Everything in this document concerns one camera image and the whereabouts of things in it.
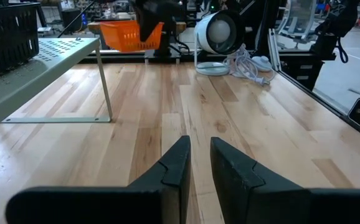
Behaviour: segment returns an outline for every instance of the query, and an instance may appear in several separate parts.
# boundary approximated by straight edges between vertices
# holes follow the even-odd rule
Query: black basket
[[[0,74],[39,53],[38,6],[30,3],[0,7]]]

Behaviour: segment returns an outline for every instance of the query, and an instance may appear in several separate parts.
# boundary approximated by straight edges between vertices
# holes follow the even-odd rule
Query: gray floor
[[[339,57],[326,62],[313,92],[346,114],[360,97],[360,29],[353,29],[341,41],[349,62],[344,64]]]

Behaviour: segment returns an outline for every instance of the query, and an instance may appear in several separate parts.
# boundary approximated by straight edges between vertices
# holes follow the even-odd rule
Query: perforated metal shelf
[[[39,39],[39,55],[0,76],[0,122],[99,47],[97,38]]]

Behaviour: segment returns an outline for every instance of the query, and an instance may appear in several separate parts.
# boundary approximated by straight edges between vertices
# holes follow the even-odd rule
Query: orange basket
[[[146,42],[140,41],[140,27],[137,21],[101,22],[105,43],[120,52],[158,49],[161,43],[163,22],[160,22]]]

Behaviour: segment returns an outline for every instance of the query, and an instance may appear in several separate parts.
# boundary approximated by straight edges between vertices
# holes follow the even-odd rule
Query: desk fan
[[[226,75],[230,68],[219,62],[197,61],[197,49],[202,48],[213,54],[228,55],[240,48],[243,42],[244,28],[235,12],[219,11],[203,18],[195,27],[194,64],[198,73],[210,76]]]

